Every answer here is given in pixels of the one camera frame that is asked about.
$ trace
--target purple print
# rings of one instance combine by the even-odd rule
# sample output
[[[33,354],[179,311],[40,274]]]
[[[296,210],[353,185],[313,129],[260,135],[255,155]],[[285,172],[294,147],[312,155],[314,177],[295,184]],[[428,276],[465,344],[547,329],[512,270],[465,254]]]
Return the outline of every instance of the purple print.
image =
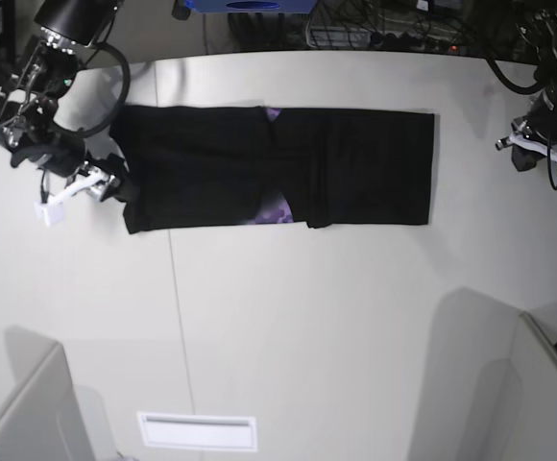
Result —
[[[294,222],[291,208],[282,195],[264,200],[257,216],[245,224],[289,224]]]
[[[280,115],[281,110],[282,109],[266,108],[266,113],[268,114],[268,118],[271,122],[274,122],[277,119],[277,117]]]

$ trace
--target folded black garment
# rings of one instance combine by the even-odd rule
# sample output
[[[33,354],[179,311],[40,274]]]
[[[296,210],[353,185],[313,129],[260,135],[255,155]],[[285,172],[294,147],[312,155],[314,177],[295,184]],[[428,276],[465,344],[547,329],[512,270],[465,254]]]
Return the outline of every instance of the folded black garment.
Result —
[[[269,197],[310,228],[428,223],[432,114],[126,106],[110,135],[140,186],[130,233],[251,224]]]

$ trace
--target white vent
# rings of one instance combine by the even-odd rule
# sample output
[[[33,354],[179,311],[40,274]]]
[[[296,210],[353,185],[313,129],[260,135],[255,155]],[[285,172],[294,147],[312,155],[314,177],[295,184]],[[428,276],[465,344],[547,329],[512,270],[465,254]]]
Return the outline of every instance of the white vent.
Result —
[[[255,418],[138,413],[144,444],[162,449],[257,451]]]

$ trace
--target table surface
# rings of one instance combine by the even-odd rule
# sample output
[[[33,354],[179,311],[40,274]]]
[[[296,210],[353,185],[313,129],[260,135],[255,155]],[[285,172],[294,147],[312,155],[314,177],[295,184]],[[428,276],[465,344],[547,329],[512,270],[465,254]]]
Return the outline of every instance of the table surface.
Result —
[[[118,81],[115,69],[79,75],[61,123],[99,120]],[[435,113],[431,223],[129,236],[122,205],[81,196],[45,229],[38,171],[12,170],[0,149],[0,399],[13,380],[2,337],[19,326],[62,341],[79,394],[103,407],[118,449],[145,461],[175,454],[142,446],[136,411],[257,416],[264,461],[447,461],[476,437],[463,434],[473,393],[486,364],[508,356],[520,309],[557,335],[557,193],[543,166],[519,174],[495,150],[528,100],[484,61],[158,61],[133,66],[129,102]]]

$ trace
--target robotic arm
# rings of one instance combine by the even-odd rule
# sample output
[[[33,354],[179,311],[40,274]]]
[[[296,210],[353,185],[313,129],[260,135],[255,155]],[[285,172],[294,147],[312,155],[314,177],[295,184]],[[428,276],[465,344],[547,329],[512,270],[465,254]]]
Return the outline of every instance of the robotic arm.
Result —
[[[518,171],[530,170],[545,158],[550,184],[557,190],[557,177],[551,168],[552,163],[557,163],[557,0],[526,0],[519,5],[520,33],[539,54],[540,64],[535,72],[538,82],[532,87],[536,91],[507,87],[520,94],[543,91],[533,99],[530,111],[512,122],[512,133],[499,140],[496,148],[512,148],[511,159]],[[498,75],[499,69],[490,65]]]
[[[36,15],[41,35],[31,38],[12,76],[1,88],[0,144],[12,154],[12,166],[28,160],[45,173],[68,178],[65,190],[56,196],[44,190],[42,180],[40,206],[44,206],[44,212],[46,207],[57,206],[80,190],[100,202],[109,197],[129,202],[137,195],[124,159],[114,154],[98,159],[85,146],[86,138],[109,126],[129,92],[131,73],[125,57],[99,41],[122,1],[45,0]],[[502,74],[484,44],[482,49],[494,73],[509,89],[519,94],[540,94],[530,111],[513,121],[512,133],[501,139],[496,148],[511,147],[512,160],[519,171],[531,169],[546,158],[551,185],[557,189],[557,178],[552,177],[551,170],[552,162],[557,163],[557,0],[514,0],[513,5],[521,18],[517,25],[523,38],[539,53],[537,82],[530,87],[514,85]],[[111,54],[121,66],[123,85],[113,110],[100,124],[70,131],[54,118],[59,99],[84,68],[76,56],[77,46]],[[24,92],[22,102],[11,100],[17,90]]]
[[[12,167],[28,160],[46,173],[68,178],[66,189],[54,197],[44,192],[42,180],[43,206],[57,206],[82,189],[100,202],[109,197],[128,202],[136,196],[124,159],[115,154],[98,159],[85,147],[86,138],[109,126],[129,92],[131,73],[127,60],[113,46],[98,41],[121,4],[121,0],[46,0],[36,15],[41,35],[30,39],[10,79],[1,88],[0,145],[12,154]],[[114,108],[100,124],[70,131],[54,118],[59,99],[69,91],[83,67],[76,56],[76,45],[111,54],[121,66],[123,85]],[[11,100],[17,90],[24,91],[22,102]]]

